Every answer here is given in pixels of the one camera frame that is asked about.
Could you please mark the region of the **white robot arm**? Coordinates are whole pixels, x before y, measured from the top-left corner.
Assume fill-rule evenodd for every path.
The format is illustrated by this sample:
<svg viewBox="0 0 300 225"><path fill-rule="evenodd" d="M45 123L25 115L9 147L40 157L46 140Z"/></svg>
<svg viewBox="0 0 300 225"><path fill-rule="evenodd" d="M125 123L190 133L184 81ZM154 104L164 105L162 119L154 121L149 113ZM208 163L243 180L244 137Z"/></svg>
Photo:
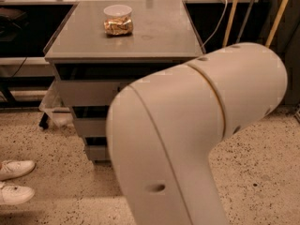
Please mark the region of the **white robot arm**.
<svg viewBox="0 0 300 225"><path fill-rule="evenodd" d="M215 145L283 99L270 49L239 43L125 87L106 121L108 149L137 225L229 225L209 165Z"/></svg>

